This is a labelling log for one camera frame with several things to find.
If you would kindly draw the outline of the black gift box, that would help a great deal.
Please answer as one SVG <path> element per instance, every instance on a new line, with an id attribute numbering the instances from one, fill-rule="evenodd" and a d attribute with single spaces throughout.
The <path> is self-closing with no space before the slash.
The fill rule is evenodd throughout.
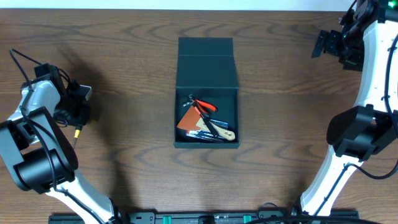
<path id="1" fill-rule="evenodd" d="M 174 128 L 174 147 L 180 149 L 237 149 L 239 141 L 238 74 L 234 61 L 232 38 L 180 37 L 178 39 L 175 86 L 175 124 L 189 107 L 188 96 L 215 105 L 211 119 L 228 123 L 235 133 L 233 141 L 211 142 L 187 136 Z"/>

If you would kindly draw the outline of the orange scraper wooden handle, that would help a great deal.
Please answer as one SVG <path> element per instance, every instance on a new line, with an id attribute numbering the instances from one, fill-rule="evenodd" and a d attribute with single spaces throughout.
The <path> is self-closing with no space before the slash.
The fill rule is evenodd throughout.
<path id="1" fill-rule="evenodd" d="M 211 121 L 209 121 L 208 124 L 212 125 L 213 129 L 217 131 L 218 136 L 221 136 L 228 141 L 235 140 L 236 136 L 233 131 L 221 128 Z M 186 131 L 210 132 L 210 129 L 206 125 L 205 120 L 198 114 L 198 111 L 193 106 L 189 107 L 188 111 L 184 114 L 183 118 L 178 123 L 177 128 Z"/>

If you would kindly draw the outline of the red black cutting pliers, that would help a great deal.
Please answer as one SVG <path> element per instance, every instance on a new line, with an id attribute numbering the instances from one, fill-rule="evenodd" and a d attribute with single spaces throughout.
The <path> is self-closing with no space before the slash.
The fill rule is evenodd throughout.
<path id="1" fill-rule="evenodd" d="M 206 118 L 209 118 L 212 113 L 215 113 L 218 110 L 215 105 L 203 101 L 193 95 L 188 95 L 188 100 L 183 104 L 183 106 L 193 106 L 199 114 L 202 114 Z"/>

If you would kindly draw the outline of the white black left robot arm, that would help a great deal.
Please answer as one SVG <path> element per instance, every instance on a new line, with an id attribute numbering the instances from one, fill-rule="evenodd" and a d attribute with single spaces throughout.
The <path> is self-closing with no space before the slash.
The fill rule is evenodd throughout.
<path id="1" fill-rule="evenodd" d="M 24 191 L 53 197 L 72 209 L 85 223 L 129 223 L 113 201 L 98 192 L 78 168 L 78 159 L 60 129 L 57 116 L 74 122 L 73 112 L 86 108 L 90 86 L 55 78 L 36 78 L 21 86 L 21 102 L 1 123 L 1 157 L 15 184 Z"/>

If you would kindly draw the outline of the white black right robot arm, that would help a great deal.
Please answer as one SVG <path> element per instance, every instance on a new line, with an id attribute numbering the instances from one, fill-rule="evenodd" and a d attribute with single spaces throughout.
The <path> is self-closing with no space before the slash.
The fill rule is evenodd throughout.
<path id="1" fill-rule="evenodd" d="M 397 139 L 397 1 L 355 1 L 340 25 L 320 31 L 312 57 L 338 57 L 345 70 L 361 72 L 361 84 L 353 107 L 331 119 L 326 158 L 300 196 L 300 213 L 318 222 L 351 175 Z"/>

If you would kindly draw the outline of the small hammer red black handle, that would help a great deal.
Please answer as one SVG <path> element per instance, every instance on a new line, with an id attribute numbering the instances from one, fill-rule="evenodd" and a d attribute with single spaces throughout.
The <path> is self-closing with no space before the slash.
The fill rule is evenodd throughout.
<path id="1" fill-rule="evenodd" d="M 209 132 L 214 136 L 214 137 L 218 137 L 218 131 L 213 127 L 213 125 L 210 123 L 209 118 L 204 117 L 202 114 L 200 114 L 205 126 L 209 129 Z"/>

